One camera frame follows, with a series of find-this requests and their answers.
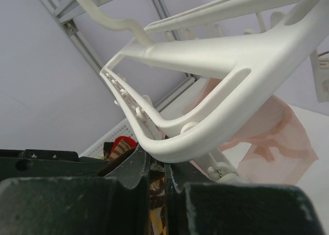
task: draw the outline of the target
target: gray wall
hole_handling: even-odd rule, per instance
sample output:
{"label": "gray wall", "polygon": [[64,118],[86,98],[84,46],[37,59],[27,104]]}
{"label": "gray wall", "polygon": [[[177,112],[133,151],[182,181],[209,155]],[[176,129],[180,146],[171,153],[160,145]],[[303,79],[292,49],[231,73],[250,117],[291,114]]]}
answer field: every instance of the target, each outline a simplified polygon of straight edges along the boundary
{"label": "gray wall", "polygon": [[124,118],[39,0],[0,11],[0,149],[83,152]]}
{"label": "gray wall", "polygon": [[[114,0],[100,6],[100,9],[113,18],[136,19],[143,26],[159,20],[151,0]],[[133,37],[129,31],[112,32],[102,28],[86,13],[76,17],[74,21],[104,63]],[[155,38],[162,40],[161,35],[155,35]],[[130,60],[122,61],[113,71],[123,74],[138,93],[149,95],[155,104],[186,78],[184,73],[150,68]]]}

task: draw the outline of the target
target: patterned fabric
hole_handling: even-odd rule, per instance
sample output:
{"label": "patterned fabric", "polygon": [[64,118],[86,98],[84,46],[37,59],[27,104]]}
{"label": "patterned fabric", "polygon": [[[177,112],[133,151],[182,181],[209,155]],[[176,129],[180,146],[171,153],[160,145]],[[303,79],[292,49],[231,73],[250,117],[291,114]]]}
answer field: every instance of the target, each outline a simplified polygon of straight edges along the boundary
{"label": "patterned fabric", "polygon": [[165,235],[166,228],[166,196],[165,173],[150,172],[150,219],[151,235]]}
{"label": "patterned fabric", "polygon": [[[110,161],[96,175],[105,176],[126,160],[134,151],[133,143],[123,138],[115,142],[104,143],[104,159]],[[165,235],[166,228],[166,196],[165,173],[163,169],[150,171],[150,235]]]}

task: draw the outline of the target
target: black plastic part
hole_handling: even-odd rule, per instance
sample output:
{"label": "black plastic part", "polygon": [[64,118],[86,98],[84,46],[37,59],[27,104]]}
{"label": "black plastic part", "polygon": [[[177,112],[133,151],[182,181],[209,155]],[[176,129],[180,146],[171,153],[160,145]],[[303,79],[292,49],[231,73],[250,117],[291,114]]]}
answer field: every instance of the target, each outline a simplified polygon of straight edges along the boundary
{"label": "black plastic part", "polygon": [[107,161],[74,162],[0,157],[0,181],[11,177],[95,176]]}
{"label": "black plastic part", "polygon": [[35,150],[26,149],[23,151],[22,158],[47,159],[47,160],[65,160],[79,162],[77,152],[73,151],[54,151],[54,150]]}
{"label": "black plastic part", "polygon": [[170,234],[325,234],[297,187],[220,185],[185,164],[164,169]]}
{"label": "black plastic part", "polygon": [[96,158],[90,158],[90,157],[80,157],[79,162],[81,163],[89,163],[89,162],[104,162],[103,159],[96,159]]}
{"label": "black plastic part", "polygon": [[0,234],[143,234],[136,190],[114,178],[7,179],[0,207]]}
{"label": "black plastic part", "polygon": [[106,176],[117,178],[125,188],[137,188],[135,198],[137,198],[136,203],[138,203],[139,208],[135,210],[137,226],[134,234],[138,235],[150,233],[150,162],[150,155],[141,146],[137,146],[135,152],[127,160]]}
{"label": "black plastic part", "polygon": [[104,168],[100,169],[96,173],[96,176],[104,177],[108,175],[109,173],[114,171],[119,165],[121,165],[126,159],[128,159],[135,152],[135,150],[136,149],[129,149],[120,156],[118,156],[115,161],[109,161]]}
{"label": "black plastic part", "polygon": [[0,149],[0,157],[21,157],[23,150]]}

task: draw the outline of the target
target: white plastic handle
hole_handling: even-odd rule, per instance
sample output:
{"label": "white plastic handle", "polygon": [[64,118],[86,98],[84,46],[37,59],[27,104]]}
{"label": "white plastic handle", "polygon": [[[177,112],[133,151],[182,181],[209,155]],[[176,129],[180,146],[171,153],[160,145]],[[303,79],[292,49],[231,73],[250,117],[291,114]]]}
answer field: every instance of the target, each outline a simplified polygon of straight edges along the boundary
{"label": "white plastic handle", "polygon": [[143,27],[133,19],[113,19],[103,14],[92,0],[77,0],[81,7],[102,27],[112,31],[131,31],[136,40],[147,47],[153,44],[153,40],[148,36]]}
{"label": "white plastic handle", "polygon": [[[276,26],[265,33],[163,42],[147,50],[132,44],[117,53],[100,75],[148,153],[168,163],[192,160],[212,152],[231,138],[320,45],[329,34],[328,11],[329,0],[300,0],[289,14],[273,21],[272,26]],[[223,80],[191,112],[166,120],[112,71],[126,56],[150,66],[188,70]],[[112,76],[120,89],[107,76]],[[143,108],[149,117],[147,120],[163,130],[169,139],[154,140],[148,136],[148,127],[137,118],[130,102],[121,97],[122,88]],[[190,126],[192,122],[195,126],[185,131],[186,124]]]}

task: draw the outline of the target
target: white plastic frame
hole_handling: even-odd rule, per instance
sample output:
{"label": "white plastic frame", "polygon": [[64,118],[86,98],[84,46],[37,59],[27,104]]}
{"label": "white plastic frame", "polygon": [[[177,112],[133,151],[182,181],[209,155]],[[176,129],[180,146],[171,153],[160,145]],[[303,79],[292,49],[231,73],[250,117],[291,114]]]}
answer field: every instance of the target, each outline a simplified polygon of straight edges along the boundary
{"label": "white plastic frame", "polygon": [[[293,10],[261,34],[124,47],[102,69],[141,146],[157,160],[181,162],[209,152],[228,140],[329,34],[329,0],[218,0],[154,22],[147,33],[184,29],[294,4]],[[185,31],[190,39],[191,32]],[[112,69],[125,57],[150,66],[209,76],[223,81],[191,112],[165,120]],[[147,121],[170,138],[155,140]]]}

